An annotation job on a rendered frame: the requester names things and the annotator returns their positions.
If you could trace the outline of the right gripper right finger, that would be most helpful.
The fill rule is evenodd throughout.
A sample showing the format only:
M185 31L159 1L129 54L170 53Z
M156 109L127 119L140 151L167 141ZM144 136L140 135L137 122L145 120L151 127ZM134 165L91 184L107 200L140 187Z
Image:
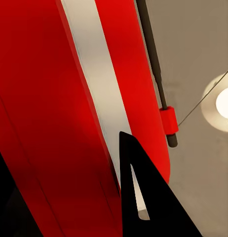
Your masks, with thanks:
M123 237L203 237L138 141L119 133ZM138 215L133 165L150 220Z

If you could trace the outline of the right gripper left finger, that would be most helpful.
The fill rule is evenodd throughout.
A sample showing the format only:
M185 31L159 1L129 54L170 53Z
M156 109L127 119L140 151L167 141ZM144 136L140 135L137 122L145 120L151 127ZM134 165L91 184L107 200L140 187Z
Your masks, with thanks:
M0 216L15 187L16 183L0 154Z

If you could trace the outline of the radio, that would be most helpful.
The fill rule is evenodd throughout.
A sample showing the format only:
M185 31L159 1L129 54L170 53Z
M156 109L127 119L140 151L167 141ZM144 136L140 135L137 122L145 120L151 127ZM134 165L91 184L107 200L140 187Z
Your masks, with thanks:
M179 130L136 4L160 109L134 0L0 0L0 154L43 237L123 237L120 131L169 183Z

